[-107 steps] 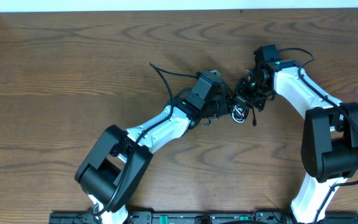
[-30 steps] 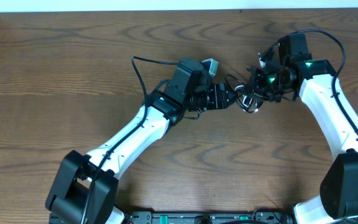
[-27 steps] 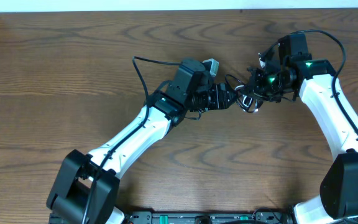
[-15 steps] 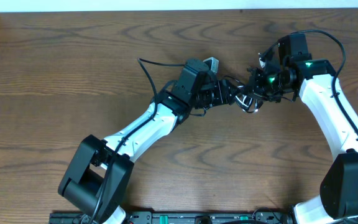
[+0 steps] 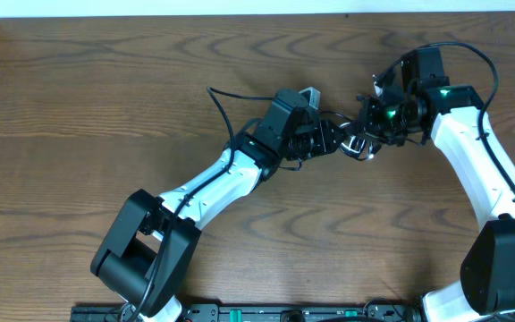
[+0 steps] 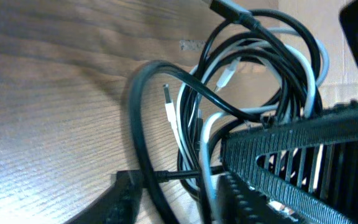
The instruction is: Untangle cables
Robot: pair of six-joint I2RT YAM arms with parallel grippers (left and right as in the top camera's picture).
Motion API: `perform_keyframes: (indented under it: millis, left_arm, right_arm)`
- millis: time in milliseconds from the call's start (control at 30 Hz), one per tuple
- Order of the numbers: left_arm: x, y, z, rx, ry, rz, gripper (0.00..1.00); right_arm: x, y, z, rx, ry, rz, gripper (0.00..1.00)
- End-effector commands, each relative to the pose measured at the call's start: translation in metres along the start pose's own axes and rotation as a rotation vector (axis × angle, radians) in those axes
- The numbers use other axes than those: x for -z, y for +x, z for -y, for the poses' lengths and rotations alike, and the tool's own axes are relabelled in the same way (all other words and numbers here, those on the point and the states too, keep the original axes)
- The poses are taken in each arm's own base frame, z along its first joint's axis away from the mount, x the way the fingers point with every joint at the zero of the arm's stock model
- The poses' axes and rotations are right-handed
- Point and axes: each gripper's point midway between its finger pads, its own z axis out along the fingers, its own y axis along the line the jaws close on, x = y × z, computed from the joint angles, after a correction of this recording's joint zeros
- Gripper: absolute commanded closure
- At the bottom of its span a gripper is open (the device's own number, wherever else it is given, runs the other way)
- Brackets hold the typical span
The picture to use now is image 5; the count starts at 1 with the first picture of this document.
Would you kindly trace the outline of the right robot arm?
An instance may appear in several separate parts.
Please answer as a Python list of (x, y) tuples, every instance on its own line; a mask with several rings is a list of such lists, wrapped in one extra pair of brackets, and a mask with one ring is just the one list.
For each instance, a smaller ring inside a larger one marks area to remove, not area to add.
[(452, 85), (441, 44), (404, 54), (374, 76), (352, 140), (372, 157), (411, 134), (444, 154), (473, 207), (479, 234), (460, 265), (460, 278), (422, 298), (426, 321), (485, 321), (515, 313), (515, 165), (497, 139), (482, 99), (467, 84)]

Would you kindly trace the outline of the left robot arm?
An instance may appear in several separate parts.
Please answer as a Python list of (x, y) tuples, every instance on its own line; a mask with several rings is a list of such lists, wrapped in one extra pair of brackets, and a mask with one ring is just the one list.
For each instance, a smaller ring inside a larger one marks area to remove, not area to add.
[(312, 87), (266, 97), (262, 118), (229, 130), (221, 156), (182, 186), (127, 198), (90, 264), (90, 271), (125, 301), (121, 321), (175, 321), (175, 297), (204, 227), (237, 199), (269, 180), (284, 160), (303, 163), (334, 153), (344, 140), (320, 117)]

